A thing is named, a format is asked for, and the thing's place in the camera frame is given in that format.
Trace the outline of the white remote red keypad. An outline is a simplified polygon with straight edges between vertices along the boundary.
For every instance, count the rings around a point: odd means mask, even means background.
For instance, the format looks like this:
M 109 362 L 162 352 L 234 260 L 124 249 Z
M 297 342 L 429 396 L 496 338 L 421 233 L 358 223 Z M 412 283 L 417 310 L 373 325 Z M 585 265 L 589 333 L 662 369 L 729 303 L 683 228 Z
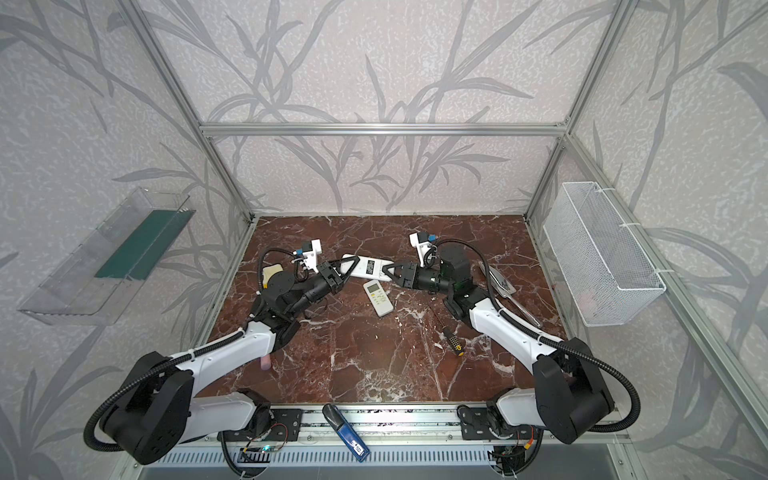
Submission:
M 351 274 L 352 278 L 361 278 L 366 280 L 390 281 L 383 273 L 382 267 L 392 264 L 393 261 L 380 258 L 360 256 L 360 262 Z

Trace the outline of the black yellow screwdriver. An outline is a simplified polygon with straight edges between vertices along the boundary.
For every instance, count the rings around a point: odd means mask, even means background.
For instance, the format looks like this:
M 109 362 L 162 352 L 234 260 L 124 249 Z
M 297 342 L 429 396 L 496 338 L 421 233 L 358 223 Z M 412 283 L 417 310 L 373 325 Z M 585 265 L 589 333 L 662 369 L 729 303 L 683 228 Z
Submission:
M 462 357 L 465 354 L 465 348 L 462 341 L 454 333 L 453 329 L 450 328 L 449 325 L 440 317 L 440 315 L 436 312 L 433 305 L 429 304 L 428 307 L 430 312 L 435 316 L 438 324 L 441 326 L 443 337 L 449 344 L 451 351 L 457 357 Z

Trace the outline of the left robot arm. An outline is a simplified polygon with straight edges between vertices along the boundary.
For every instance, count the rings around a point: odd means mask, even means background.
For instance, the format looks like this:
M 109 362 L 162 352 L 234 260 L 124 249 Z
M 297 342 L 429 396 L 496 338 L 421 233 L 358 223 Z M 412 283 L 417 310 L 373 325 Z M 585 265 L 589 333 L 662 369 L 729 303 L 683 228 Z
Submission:
M 177 444 L 211 433 L 243 430 L 267 401 L 254 392 L 199 397 L 199 392 L 239 367 L 286 346 L 300 328 L 299 315 L 341 291 L 357 256 L 323 262 L 303 281 L 290 271 L 273 274 L 254 302 L 247 324 L 201 347 L 171 356 L 150 352 L 120 388 L 87 420 L 83 441 L 99 452 L 127 452 L 151 464 Z

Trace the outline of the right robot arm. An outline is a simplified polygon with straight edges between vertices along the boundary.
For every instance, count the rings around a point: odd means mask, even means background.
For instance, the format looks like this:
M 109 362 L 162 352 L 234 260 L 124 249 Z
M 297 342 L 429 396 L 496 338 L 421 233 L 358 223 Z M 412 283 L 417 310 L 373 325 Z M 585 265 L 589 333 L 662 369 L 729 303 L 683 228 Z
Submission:
M 466 255 L 470 244 L 450 240 L 438 268 L 392 263 L 383 273 L 400 287 L 443 295 L 449 313 L 508 351 L 534 377 L 529 389 L 497 395 L 488 407 L 503 424 L 530 425 L 571 444 L 586 432 L 626 430 L 640 417 L 641 399 L 618 369 L 593 356 L 578 338 L 562 340 L 503 307 L 493 286 L 479 286 Z

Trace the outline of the white remote green buttons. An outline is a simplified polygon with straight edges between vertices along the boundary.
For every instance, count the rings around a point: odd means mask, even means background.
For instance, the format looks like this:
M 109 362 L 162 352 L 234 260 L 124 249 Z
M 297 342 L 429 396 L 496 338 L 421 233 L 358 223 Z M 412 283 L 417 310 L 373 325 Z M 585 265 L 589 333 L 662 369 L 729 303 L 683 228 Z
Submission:
M 394 306 L 379 280 L 371 280 L 365 283 L 363 288 L 378 317 L 383 317 L 394 311 Z

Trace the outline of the metal tongs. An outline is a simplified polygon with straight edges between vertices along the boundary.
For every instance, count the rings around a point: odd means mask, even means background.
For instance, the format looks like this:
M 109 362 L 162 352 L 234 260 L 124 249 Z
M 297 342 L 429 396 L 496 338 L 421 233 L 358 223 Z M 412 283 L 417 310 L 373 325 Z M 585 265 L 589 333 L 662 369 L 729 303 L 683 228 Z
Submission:
M 485 275 L 486 278 L 490 280 L 492 286 L 500 296 L 510 300 L 532 325 L 536 326 L 537 328 L 542 327 L 541 322 L 536 319 L 533 314 L 514 297 L 516 289 L 509 283 L 509 281 L 501 274 L 498 269 L 494 267 L 488 267 Z

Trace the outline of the blue black utility knife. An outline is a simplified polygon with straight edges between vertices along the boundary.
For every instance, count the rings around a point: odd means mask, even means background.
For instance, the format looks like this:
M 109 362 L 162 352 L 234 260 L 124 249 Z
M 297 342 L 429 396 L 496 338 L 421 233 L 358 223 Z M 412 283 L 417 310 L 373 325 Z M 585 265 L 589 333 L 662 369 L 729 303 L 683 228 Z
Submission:
M 341 410 L 336 405 L 327 403 L 322 407 L 322 414 L 353 457 L 358 462 L 365 461 L 370 455 L 370 449 L 341 413 Z

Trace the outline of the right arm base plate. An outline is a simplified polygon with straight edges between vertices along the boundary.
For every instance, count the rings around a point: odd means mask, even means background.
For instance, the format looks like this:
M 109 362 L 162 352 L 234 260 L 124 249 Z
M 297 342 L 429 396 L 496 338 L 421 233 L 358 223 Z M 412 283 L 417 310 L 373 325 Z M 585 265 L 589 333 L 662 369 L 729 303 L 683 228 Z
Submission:
M 494 409 L 459 405 L 456 408 L 463 440 L 513 440 L 534 441 L 541 438 L 541 432 L 531 425 L 508 424 Z

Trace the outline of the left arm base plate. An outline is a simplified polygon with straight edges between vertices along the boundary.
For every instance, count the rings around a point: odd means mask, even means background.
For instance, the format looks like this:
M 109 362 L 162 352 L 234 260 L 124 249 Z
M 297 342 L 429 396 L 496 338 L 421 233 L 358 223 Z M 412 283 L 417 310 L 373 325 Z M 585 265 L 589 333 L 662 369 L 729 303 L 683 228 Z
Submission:
M 299 437 L 303 410 L 277 408 L 259 410 L 241 430 L 225 431 L 219 437 L 227 442 L 276 441 L 296 442 Z

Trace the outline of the clear plastic wall bin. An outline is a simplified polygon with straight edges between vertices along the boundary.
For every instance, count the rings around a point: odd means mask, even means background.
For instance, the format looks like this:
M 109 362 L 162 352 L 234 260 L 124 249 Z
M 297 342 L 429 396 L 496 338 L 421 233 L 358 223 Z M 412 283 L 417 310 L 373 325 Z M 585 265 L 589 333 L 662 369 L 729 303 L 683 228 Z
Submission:
M 47 325 L 114 324 L 194 214 L 188 194 L 135 188 L 18 310 Z

